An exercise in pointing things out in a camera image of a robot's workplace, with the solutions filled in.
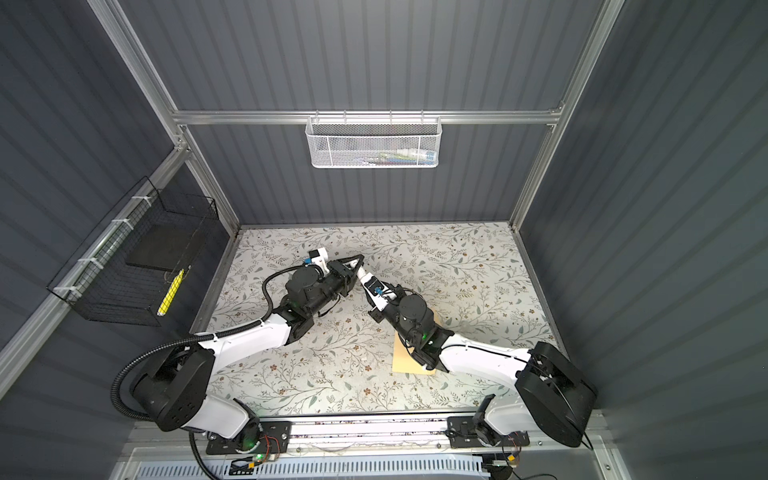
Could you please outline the tan kraft envelope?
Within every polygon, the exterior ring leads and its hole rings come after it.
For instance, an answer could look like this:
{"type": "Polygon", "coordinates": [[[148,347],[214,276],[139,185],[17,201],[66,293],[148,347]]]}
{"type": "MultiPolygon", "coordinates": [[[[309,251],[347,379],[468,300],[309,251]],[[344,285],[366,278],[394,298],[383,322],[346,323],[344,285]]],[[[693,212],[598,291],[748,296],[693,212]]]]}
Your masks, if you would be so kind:
{"type": "Polygon", "coordinates": [[[391,326],[396,332],[394,371],[429,375],[448,371],[440,355],[454,332],[441,323],[433,310],[428,309],[419,320],[400,315],[391,326]]]}

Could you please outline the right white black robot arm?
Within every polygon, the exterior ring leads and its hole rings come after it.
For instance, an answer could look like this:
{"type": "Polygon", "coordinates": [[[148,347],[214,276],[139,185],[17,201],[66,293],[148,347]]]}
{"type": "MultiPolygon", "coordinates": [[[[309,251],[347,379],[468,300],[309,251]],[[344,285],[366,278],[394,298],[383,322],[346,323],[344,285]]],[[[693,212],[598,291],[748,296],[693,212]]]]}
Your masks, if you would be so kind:
{"type": "Polygon", "coordinates": [[[370,316],[387,321],[409,357],[423,369],[478,377],[515,390],[531,421],[556,442],[592,446],[586,433],[598,390],[557,347],[506,348],[468,339],[435,320],[425,299],[411,289],[358,276],[370,316]]]}

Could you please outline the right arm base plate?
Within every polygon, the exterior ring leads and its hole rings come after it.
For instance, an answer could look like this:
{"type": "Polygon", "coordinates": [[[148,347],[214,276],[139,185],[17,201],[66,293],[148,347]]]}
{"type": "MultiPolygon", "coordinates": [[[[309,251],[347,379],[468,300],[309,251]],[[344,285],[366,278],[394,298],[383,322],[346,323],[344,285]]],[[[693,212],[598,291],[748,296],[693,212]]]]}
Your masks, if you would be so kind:
{"type": "Polygon", "coordinates": [[[520,449],[530,445],[527,431],[514,431],[508,435],[494,432],[485,424],[478,426],[472,416],[450,416],[444,431],[453,449],[504,447],[520,449]]]}

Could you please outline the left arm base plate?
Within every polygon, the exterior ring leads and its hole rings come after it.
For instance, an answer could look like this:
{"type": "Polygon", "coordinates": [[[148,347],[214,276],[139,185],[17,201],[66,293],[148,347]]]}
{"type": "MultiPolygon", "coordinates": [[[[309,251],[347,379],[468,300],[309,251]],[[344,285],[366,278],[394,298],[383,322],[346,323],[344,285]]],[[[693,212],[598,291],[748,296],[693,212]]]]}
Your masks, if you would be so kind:
{"type": "Polygon", "coordinates": [[[205,448],[207,455],[254,455],[285,453],[293,424],[289,421],[249,422],[233,438],[210,434],[205,448]]]}

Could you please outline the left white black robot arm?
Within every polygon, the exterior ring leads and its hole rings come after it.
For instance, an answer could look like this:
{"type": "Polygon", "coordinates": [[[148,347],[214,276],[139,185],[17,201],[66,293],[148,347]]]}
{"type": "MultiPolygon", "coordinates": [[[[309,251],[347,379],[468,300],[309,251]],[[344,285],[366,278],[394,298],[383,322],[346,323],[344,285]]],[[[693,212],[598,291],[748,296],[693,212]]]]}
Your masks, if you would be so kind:
{"type": "Polygon", "coordinates": [[[286,293],[278,303],[269,301],[261,318],[169,342],[132,360],[113,382],[113,406],[165,432],[206,433],[234,442],[239,453],[256,450],[265,442],[258,415],[240,400],[209,393],[210,381],[232,364],[301,339],[349,294],[363,264],[361,255],[329,260],[324,250],[312,251],[302,264],[283,269],[286,293]]]}

